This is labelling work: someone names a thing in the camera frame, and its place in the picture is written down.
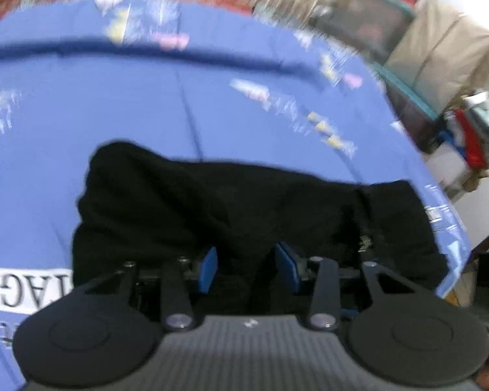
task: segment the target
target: black circular pad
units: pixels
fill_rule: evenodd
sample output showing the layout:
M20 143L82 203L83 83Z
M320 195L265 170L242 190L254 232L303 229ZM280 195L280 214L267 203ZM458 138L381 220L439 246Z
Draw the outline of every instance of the black circular pad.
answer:
M57 303L28 318L14 337L14 355L28 379L64 388L112 383L145 363L156 327L112 300L87 307Z
M470 313L431 296L385 296L348 332L352 352L392 382L441 387L468 379L489 355L485 327Z

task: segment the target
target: bed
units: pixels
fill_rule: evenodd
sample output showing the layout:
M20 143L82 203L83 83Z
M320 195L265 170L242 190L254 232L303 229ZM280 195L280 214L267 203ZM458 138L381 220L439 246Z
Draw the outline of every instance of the bed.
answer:
M233 160L330 181L412 183L450 273L462 222L362 58L194 2L56 2L0 21L0 390L23 378L16 326L68 293L89 157L121 138L165 157Z

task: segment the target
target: blue bedsheet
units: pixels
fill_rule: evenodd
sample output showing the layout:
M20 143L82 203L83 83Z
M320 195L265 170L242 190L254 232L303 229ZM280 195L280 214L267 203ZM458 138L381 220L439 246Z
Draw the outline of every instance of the blue bedsheet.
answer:
M410 181L454 285L462 223L362 59L213 7L94 0L0 22L0 390L23 378L16 326L71 289L87 162L125 138L165 157L237 160L332 181Z

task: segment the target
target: pink pattern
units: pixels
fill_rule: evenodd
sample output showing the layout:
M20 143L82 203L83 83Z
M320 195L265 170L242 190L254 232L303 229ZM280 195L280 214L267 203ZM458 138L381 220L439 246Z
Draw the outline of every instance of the pink pattern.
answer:
M346 73L344 75L344 80L352 90L360 88L363 84L363 79L359 75L355 75L353 73Z
M190 37L186 34L152 34L152 40L159 43L163 50L184 50Z

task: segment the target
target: ribbed gray surface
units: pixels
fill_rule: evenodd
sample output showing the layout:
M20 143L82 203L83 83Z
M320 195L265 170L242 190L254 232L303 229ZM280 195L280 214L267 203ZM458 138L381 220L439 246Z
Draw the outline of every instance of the ribbed gray surface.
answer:
M294 316L255 320L257 324L244 317L207 317L194 331L168 335L159 351L136 373L91 391L417 389L396 386L369 374L348 356L335 335L306 330ZM479 390L469 381L441 389ZM31 384L25 391L56 389Z

